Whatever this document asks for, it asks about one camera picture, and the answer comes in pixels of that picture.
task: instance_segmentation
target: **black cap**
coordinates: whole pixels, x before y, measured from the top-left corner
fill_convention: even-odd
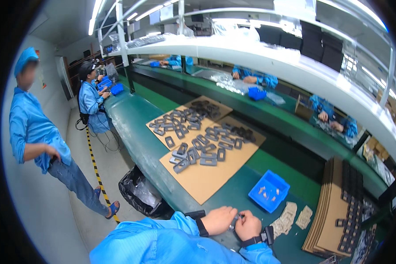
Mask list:
[[[88,74],[91,74],[91,72],[95,69],[95,64],[85,61],[81,67],[79,68],[79,78],[82,81],[86,80],[86,77]]]

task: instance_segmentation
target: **white metal shelf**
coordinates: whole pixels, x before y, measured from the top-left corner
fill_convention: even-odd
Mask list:
[[[379,104],[330,67],[299,51],[271,49],[261,43],[241,43],[224,37],[173,38],[127,49],[128,55],[171,54],[229,62],[269,73],[326,98],[363,125],[396,161],[396,127]]]

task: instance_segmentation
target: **blue slipper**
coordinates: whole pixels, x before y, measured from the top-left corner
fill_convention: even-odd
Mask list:
[[[101,188],[94,189],[94,192],[95,192],[95,195],[97,196],[97,198],[100,198]]]
[[[113,215],[115,215],[118,211],[119,211],[120,205],[119,207],[116,207],[116,205],[114,203],[112,203],[110,205],[110,210],[111,210],[111,215],[109,217],[106,217],[107,219],[111,219],[113,217]]]

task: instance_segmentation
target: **wrist strap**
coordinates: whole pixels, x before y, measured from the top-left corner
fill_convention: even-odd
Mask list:
[[[263,239],[261,238],[261,236],[254,236],[251,239],[245,240],[242,242],[241,246],[243,248],[246,248],[247,246],[251,246],[253,244],[257,244],[259,242],[263,241]]]
[[[208,237],[208,232],[205,229],[205,226],[202,223],[201,218],[195,219],[195,222],[197,223],[197,227],[199,230],[199,236],[200,237]]]

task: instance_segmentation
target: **blue lab coat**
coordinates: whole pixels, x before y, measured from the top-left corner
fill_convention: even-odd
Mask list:
[[[9,115],[9,131],[13,155],[19,164],[25,162],[26,143],[44,143],[55,148],[60,154],[62,162],[70,165],[72,158],[69,147],[62,139],[57,127],[44,115],[38,99],[18,87],[15,88],[13,95]],[[41,168],[42,174],[47,173],[50,159],[50,156],[45,152],[34,159],[35,164]]]
[[[339,124],[343,125],[343,134],[350,138],[353,138],[358,134],[355,119],[350,116],[342,117],[338,115],[334,112],[334,106],[331,103],[317,95],[311,96],[310,100],[312,101],[312,109],[317,113],[324,111],[327,113],[330,121],[337,121]]]
[[[243,68],[240,69],[238,68],[237,65],[233,67],[232,72],[237,72],[239,73],[239,76],[241,80],[243,80],[246,76],[254,76],[257,77],[257,83],[258,85],[261,85],[263,87],[268,87],[268,88],[276,88],[277,84],[279,83],[277,80],[277,77],[270,75],[270,74],[264,74],[264,75],[259,75],[256,73],[252,73],[251,69],[248,68]]]
[[[169,65],[176,65],[176,66],[181,66],[182,65],[182,60],[181,60],[181,56],[180,55],[172,55],[170,57],[168,57],[167,59],[165,59],[165,61],[169,62]],[[186,65],[194,65],[194,61],[191,57],[189,56],[185,56],[185,61],[186,61]]]
[[[110,130],[109,123],[111,120],[107,119],[105,113],[98,111],[99,109],[104,110],[104,106],[101,104],[104,98],[99,96],[95,83],[82,81],[78,100],[79,111],[90,115],[88,126],[94,133],[105,133]]]
[[[170,220],[145,218],[121,222],[90,252],[90,261],[91,264],[280,264],[265,243],[236,253],[211,238],[200,237],[195,220],[180,212],[175,212]]]

